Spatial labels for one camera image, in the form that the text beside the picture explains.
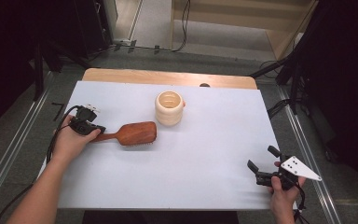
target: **white table surface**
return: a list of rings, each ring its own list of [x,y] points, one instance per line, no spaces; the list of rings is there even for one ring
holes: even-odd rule
[[[173,127],[155,119],[162,91],[186,101]],[[267,148],[278,145],[260,91],[79,81],[67,109],[85,104],[101,110],[93,123],[106,133],[151,120],[158,137],[140,147],[116,139],[88,144],[64,175],[60,208],[269,209],[266,187],[255,183],[246,165],[251,160],[260,171],[277,170]]]

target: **black cable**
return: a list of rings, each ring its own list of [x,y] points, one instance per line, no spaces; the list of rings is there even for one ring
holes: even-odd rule
[[[278,112],[280,112],[286,105],[290,104],[290,99],[281,100],[275,106],[267,110],[269,119],[272,119]]]
[[[293,184],[296,188],[298,188],[298,190],[300,191],[300,196],[301,196],[301,202],[300,204],[298,205],[297,207],[297,210],[294,214],[294,219],[295,219],[295,222],[296,220],[301,217],[301,212],[303,209],[306,209],[305,207],[305,192],[304,190],[301,188],[301,186],[298,184],[298,182],[293,182],[290,178],[286,177],[285,175],[282,175],[282,177],[288,181],[289,183]]]
[[[52,153],[53,153],[53,150],[54,150],[54,147],[55,147],[55,143],[56,143],[56,140],[57,140],[57,136],[58,136],[58,133],[60,132],[60,130],[62,128],[65,128],[65,127],[61,127],[62,124],[63,124],[63,121],[66,119],[66,117],[68,117],[69,113],[74,110],[74,109],[78,109],[80,108],[80,106],[78,105],[75,105],[75,106],[72,106],[70,109],[68,109],[68,111],[66,111],[66,113],[63,115],[59,125],[57,126],[57,129],[53,135],[53,137],[51,138],[51,141],[50,141],[50,145],[48,146],[48,152],[46,154],[46,164],[48,164],[51,160],[51,156],[52,156]]]
[[[111,49],[115,49],[116,47],[120,47],[120,48],[130,48],[130,49],[152,49],[152,50],[168,51],[168,52],[180,51],[182,48],[185,47],[186,41],[187,41],[187,22],[188,22],[188,15],[190,14],[190,4],[191,4],[190,0],[187,0],[185,9],[183,10],[183,14],[182,14],[182,30],[183,30],[184,37],[183,37],[182,45],[178,49],[156,49],[156,48],[149,48],[149,47],[125,46],[125,45],[115,45]]]
[[[56,132],[54,133],[53,137],[51,138],[51,141],[50,141],[50,145],[48,147],[48,152],[47,152],[47,155],[46,155],[46,164],[48,164],[50,162],[50,159],[51,159],[51,155],[52,155],[52,152],[54,150],[54,147],[55,147],[55,143],[56,143],[56,140],[57,140],[57,136],[58,136],[58,133],[60,132],[60,130],[62,130],[63,128],[66,128],[68,127],[69,125],[65,125],[63,127],[62,124],[63,124],[63,121],[66,119],[66,117],[68,117],[69,113],[74,110],[75,108],[80,108],[80,106],[78,105],[75,105],[75,106],[72,106],[62,117],[61,121],[60,121],[60,124],[58,125],[57,129],[56,129]],[[33,185],[34,185],[34,181],[32,182],[32,184],[30,184],[27,188],[25,188],[22,192],[20,192],[18,195],[16,195],[16,197],[14,197],[13,200],[11,200],[6,206],[5,208],[2,210],[2,212],[0,213],[0,219],[2,218],[2,215],[6,212],[6,210],[14,203],[16,202],[25,192],[27,192]]]
[[[4,215],[4,213],[6,212],[6,210],[14,203],[16,202],[25,192],[27,192],[32,186],[34,185],[34,181],[32,184],[30,184],[28,187],[26,187],[25,189],[23,189],[18,195],[16,195],[16,197],[14,197],[14,199],[12,199],[6,206],[5,208],[1,211],[0,213],[0,220],[2,218],[2,216]]]

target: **white tag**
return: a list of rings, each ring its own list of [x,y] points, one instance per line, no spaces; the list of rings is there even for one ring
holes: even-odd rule
[[[306,164],[297,157],[291,157],[289,160],[281,164],[281,167],[293,175],[304,176],[309,179],[321,181],[322,178],[315,174]]]

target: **black curtain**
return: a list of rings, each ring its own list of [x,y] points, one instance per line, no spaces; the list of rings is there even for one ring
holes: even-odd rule
[[[34,82],[31,11],[27,1],[0,1],[0,117]]]

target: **metal frame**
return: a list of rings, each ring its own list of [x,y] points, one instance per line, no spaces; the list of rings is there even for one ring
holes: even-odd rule
[[[21,150],[21,146],[24,143],[25,138],[28,135],[28,132],[31,130],[32,126],[34,125],[34,121],[39,114],[43,103],[45,103],[46,98],[48,96],[48,92],[52,83],[55,80],[55,75],[52,72],[48,72],[45,83],[46,88],[43,91],[42,95],[39,97],[39,100],[32,103],[27,115],[25,116],[24,120],[22,121],[20,128],[17,130],[16,134],[14,135],[13,139],[10,142],[10,145],[7,147],[7,151],[5,152],[4,156],[0,160],[0,188],[7,176],[7,173],[10,170],[14,160],[16,160],[17,155]]]
[[[289,95],[281,86],[278,86],[278,91],[281,96],[281,99],[289,99]],[[296,136],[301,153],[304,157],[305,164],[314,172],[320,175],[323,178],[321,171],[316,163],[316,160],[313,157],[312,151],[310,150],[310,145],[308,144],[307,138],[302,130],[298,116],[295,115],[290,108],[290,106],[285,107],[287,117],[289,118],[290,124],[292,125],[293,131]],[[324,181],[312,181],[313,186],[315,187],[316,193],[318,194],[319,201],[326,215],[327,221],[330,224],[340,224],[341,219],[339,218],[336,206],[333,202],[333,199],[330,195],[328,187]]]

